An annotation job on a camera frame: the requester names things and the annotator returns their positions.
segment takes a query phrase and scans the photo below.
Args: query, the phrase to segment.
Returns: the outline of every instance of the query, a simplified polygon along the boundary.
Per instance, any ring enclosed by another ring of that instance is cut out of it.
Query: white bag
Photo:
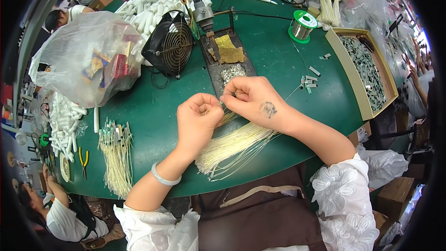
[[[357,147],[358,154],[368,165],[368,187],[376,190],[408,170],[409,162],[403,154],[393,150],[365,150],[360,144]]]

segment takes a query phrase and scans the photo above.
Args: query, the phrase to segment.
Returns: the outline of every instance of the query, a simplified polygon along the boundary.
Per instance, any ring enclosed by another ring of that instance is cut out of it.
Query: wrist tattoo
[[[271,102],[261,104],[259,110],[260,114],[263,114],[269,119],[277,112],[276,107]]]

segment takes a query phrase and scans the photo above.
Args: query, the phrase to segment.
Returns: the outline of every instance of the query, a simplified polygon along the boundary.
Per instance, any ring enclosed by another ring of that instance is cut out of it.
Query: brown apron
[[[262,251],[308,245],[326,251],[315,213],[304,198],[303,163],[259,180],[198,196],[200,251]],[[280,191],[297,190],[297,197]]]

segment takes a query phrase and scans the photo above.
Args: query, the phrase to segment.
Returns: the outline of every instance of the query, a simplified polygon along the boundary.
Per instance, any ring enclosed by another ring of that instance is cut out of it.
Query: wooden tray
[[[372,111],[367,96],[367,92],[365,90],[361,77],[358,74],[358,71],[356,70],[356,67],[353,64],[353,61],[351,60],[350,55],[347,52],[347,49],[345,49],[338,35],[350,36],[353,37],[354,39],[357,39],[356,38],[357,35],[365,35],[375,47],[375,51],[371,53],[371,57],[373,59],[373,63],[376,65],[376,68],[378,69],[378,75],[381,78],[384,87],[384,94],[387,99],[381,109],[375,112]],[[356,101],[358,102],[362,119],[369,120],[375,118],[378,114],[380,114],[380,112],[382,112],[385,108],[387,108],[398,97],[397,86],[395,85],[395,81],[393,80],[392,72],[389,69],[387,61],[384,58],[384,55],[380,51],[378,44],[369,34],[369,32],[364,29],[333,27],[327,31],[325,38],[330,43],[334,52],[338,56],[339,61],[341,62],[344,71],[347,74],[351,87],[353,88]]]

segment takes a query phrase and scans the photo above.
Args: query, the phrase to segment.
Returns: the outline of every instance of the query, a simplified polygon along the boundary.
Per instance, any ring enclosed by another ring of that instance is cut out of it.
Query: white lace sleeve
[[[126,235],[127,250],[198,251],[200,215],[189,210],[175,225],[175,217],[160,206],[146,212],[114,206],[115,215]]]
[[[356,153],[353,159],[322,167],[313,179],[319,204],[319,223],[327,251],[371,251],[379,236],[373,217],[368,165]]]

